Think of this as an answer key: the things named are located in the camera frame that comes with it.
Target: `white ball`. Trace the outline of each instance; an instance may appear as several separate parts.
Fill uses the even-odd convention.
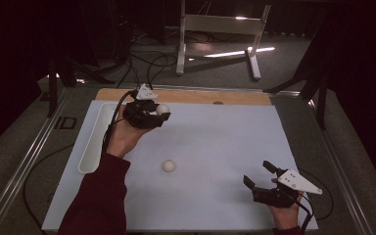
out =
[[[172,160],[166,160],[163,163],[163,170],[165,172],[173,172],[176,169],[176,164]]]
[[[157,106],[157,115],[161,115],[163,113],[169,113],[169,107],[167,105],[158,105]]]

